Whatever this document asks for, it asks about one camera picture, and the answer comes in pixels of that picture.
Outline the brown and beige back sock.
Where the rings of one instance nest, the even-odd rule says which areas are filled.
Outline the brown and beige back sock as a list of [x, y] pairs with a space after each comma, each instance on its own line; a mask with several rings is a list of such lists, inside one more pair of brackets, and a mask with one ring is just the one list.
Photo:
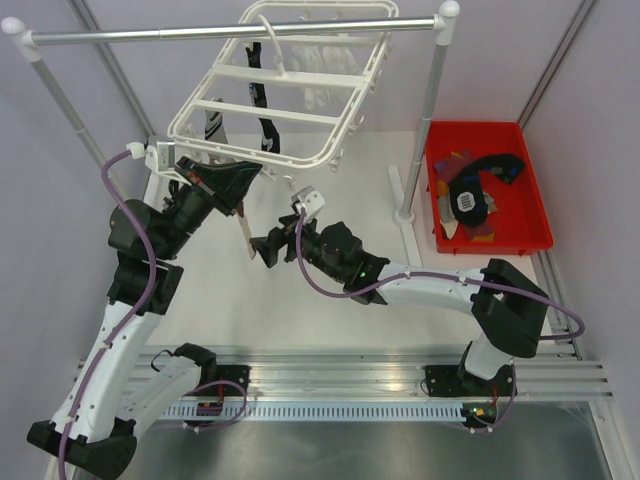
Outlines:
[[238, 222], [241, 227], [242, 234], [246, 243], [246, 249], [247, 249], [249, 258], [254, 259], [256, 256], [256, 250], [251, 244], [252, 232], [251, 232], [251, 228], [249, 225], [249, 221], [245, 212], [245, 207], [243, 202], [241, 202], [238, 205], [236, 209], [236, 215], [237, 215]]

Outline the white plastic clip hanger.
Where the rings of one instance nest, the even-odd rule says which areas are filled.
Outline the white plastic clip hanger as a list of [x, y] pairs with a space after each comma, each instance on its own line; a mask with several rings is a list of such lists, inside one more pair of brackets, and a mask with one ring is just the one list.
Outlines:
[[265, 175], [337, 170], [343, 142], [363, 123], [391, 41], [388, 32], [279, 34], [276, 24], [392, 20], [393, 1], [257, 1], [240, 17], [265, 33], [225, 41], [169, 123], [197, 158], [251, 160]]

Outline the purple striped sock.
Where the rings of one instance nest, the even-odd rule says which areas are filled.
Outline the purple striped sock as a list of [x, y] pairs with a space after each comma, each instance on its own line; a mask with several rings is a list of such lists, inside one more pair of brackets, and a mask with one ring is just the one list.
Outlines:
[[436, 196], [438, 198], [449, 192], [449, 183], [467, 165], [474, 161], [468, 150], [452, 151], [448, 157], [434, 164], [436, 173]]
[[488, 221], [476, 227], [463, 226], [465, 238], [470, 242], [491, 243], [495, 239], [495, 232]]

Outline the grey sock with black stripes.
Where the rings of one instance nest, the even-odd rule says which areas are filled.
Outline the grey sock with black stripes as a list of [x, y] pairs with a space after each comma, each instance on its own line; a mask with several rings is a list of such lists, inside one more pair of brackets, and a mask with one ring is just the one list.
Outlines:
[[[487, 193], [484, 193], [484, 200], [488, 205], [489, 214], [492, 214], [498, 211], [498, 207], [496, 206], [495, 200], [490, 195], [488, 195]], [[441, 196], [438, 198], [438, 208], [439, 208], [440, 219], [442, 222], [450, 223], [455, 220], [455, 216], [453, 214], [453, 210], [451, 207], [451, 201], [448, 195]]]

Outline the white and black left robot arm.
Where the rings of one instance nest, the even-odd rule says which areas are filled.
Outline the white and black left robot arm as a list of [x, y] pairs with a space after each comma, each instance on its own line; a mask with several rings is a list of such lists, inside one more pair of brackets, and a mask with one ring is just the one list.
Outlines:
[[211, 350], [185, 343], [134, 395], [123, 391], [140, 351], [167, 313], [183, 268], [174, 261], [208, 215], [235, 214], [260, 165], [241, 161], [203, 165], [182, 157], [182, 180], [162, 210], [142, 200], [125, 200], [109, 179], [121, 153], [101, 171], [117, 203], [110, 217], [108, 244], [118, 266], [107, 293], [96, 340], [64, 403], [49, 420], [32, 424], [28, 442], [56, 457], [58, 476], [69, 465], [97, 479], [117, 479], [127, 469], [148, 429], [185, 395], [224, 396], [223, 389], [247, 397], [243, 380], [223, 377]]

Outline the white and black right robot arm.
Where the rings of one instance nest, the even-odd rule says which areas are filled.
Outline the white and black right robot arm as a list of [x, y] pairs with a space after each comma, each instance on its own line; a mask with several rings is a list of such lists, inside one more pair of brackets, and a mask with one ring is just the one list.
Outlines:
[[341, 285], [335, 298], [362, 305], [420, 304], [472, 317], [480, 336], [466, 348], [456, 371], [459, 388], [478, 395], [515, 358], [537, 354], [547, 295], [511, 263], [490, 259], [486, 267], [429, 271], [367, 252], [343, 222], [316, 229], [293, 214], [251, 246], [267, 267], [297, 262], [305, 278], [313, 266]]

